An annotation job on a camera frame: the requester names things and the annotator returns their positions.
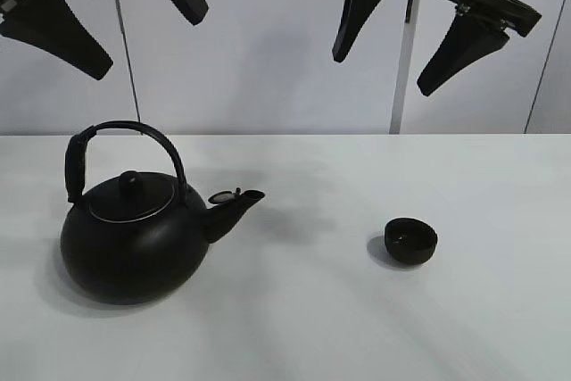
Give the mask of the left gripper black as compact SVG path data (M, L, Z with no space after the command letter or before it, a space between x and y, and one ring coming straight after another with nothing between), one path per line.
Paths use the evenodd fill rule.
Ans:
M65 0L1 0L1 35L46 51L102 79L112 58L84 28Z

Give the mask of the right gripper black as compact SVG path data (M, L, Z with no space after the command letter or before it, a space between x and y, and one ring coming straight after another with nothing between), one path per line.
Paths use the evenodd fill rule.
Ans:
M335 62L343 62L360 30L382 0L344 0L332 48ZM520 0L449 0L456 15L442 43L418 77L422 95L430 96L470 64L501 50L509 41L503 28L527 36L541 14Z

